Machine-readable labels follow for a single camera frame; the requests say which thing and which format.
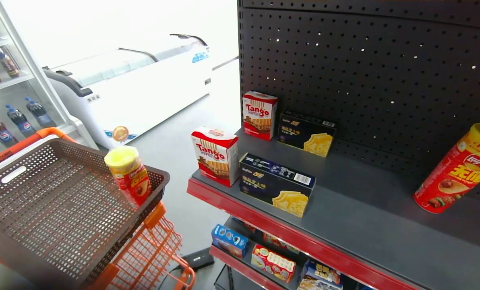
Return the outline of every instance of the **barcode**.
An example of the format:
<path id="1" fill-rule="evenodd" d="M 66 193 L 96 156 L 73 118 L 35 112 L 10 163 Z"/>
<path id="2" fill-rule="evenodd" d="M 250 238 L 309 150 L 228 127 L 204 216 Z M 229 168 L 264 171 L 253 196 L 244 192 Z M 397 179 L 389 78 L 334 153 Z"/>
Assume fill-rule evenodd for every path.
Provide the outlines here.
<path id="1" fill-rule="evenodd" d="M 323 121 L 323 125 L 329 126 L 329 127 L 335 127 L 335 123 L 331 123 L 328 121 Z"/>
<path id="2" fill-rule="evenodd" d="M 304 183 L 306 185 L 310 185 L 310 181 L 312 181 L 312 179 L 309 178 L 308 176 L 304 176 L 304 175 L 299 174 L 299 173 L 296 173 L 296 176 L 294 176 L 294 180 L 298 181 L 300 183 Z"/>

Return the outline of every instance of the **bottle cap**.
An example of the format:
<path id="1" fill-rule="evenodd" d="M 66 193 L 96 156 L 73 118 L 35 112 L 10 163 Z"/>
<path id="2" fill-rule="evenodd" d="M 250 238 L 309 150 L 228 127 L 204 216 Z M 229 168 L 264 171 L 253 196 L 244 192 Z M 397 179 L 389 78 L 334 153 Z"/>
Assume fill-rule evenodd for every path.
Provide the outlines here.
<path id="1" fill-rule="evenodd" d="M 2 48 L 0 48 L 0 59 L 6 57 L 6 54 L 2 51 Z"/>

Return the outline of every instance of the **gray floor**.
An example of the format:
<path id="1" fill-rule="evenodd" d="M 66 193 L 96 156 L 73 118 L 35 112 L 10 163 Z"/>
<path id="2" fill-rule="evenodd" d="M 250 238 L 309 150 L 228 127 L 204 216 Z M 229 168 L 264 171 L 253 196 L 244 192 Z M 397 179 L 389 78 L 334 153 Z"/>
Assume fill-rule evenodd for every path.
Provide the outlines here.
<path id="1" fill-rule="evenodd" d="M 213 226 L 229 217 L 186 193 L 186 186 L 197 169 L 190 141 L 192 131 L 202 125 L 232 133 L 240 129 L 239 80 L 238 60 L 218 68 L 212 75 L 211 94 L 129 143 L 138 149 L 146 165 L 170 173 L 163 203 L 167 208 L 165 216 L 183 237 L 181 255 L 209 247 Z M 194 289 L 214 289 L 213 282 L 222 266 L 222 262 L 216 261 L 214 266 L 200 270 Z M 162 288 L 169 289 L 170 282 L 164 282 Z"/>

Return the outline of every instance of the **brown plastic basket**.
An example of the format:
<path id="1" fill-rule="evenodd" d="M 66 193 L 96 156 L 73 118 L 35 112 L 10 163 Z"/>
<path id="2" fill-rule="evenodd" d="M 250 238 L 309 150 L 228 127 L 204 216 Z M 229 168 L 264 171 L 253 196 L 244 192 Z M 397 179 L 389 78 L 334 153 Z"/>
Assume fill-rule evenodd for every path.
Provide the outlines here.
<path id="1" fill-rule="evenodd" d="M 104 156 L 53 139 L 0 170 L 3 263 L 41 288 L 85 288 L 100 275 L 161 200 L 170 179 L 146 166 L 154 190 L 135 210 Z"/>

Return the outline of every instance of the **red shelf edge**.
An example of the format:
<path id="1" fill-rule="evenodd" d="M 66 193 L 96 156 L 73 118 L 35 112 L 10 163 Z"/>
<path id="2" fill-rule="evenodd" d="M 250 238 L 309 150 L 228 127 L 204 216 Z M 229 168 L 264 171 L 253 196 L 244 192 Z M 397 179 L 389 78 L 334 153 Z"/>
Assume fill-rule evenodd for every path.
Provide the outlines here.
<path id="1" fill-rule="evenodd" d="M 264 213 L 251 208 L 247 204 L 240 202 L 228 194 L 222 193 L 199 180 L 190 178 L 188 180 L 186 192 L 218 209 L 222 209 L 234 217 L 248 222 L 264 232 L 279 237 L 305 253 L 313 253 L 312 257 L 314 257 L 314 259 L 317 259 L 366 285 L 370 285 L 373 288 L 380 290 L 420 289 L 416 286 L 412 286 L 400 277 L 394 276 L 392 273 L 386 273 L 371 268 L 371 266 L 356 257 L 344 253 L 341 250 L 334 249 L 327 244 L 323 244 L 311 235 L 303 233 L 291 226 L 277 221 L 276 219 L 264 215 Z"/>
<path id="2" fill-rule="evenodd" d="M 237 270 L 239 273 L 241 273 L 245 277 L 251 279 L 256 284 L 264 287 L 265 289 L 268 289 L 268 290 L 282 290 L 282 289 L 284 289 L 280 285 L 275 283 L 274 281 L 271 281 L 271 279 L 268 279 L 264 275 L 258 273 L 253 268 L 244 264 L 242 261 L 240 261 L 237 258 L 232 257 L 231 255 L 225 253 L 224 251 L 220 250 L 216 246 L 212 245 L 209 248 L 209 254 L 212 255 L 213 257 L 216 257 L 217 259 L 221 260 L 226 265 L 228 265 L 231 268 Z"/>

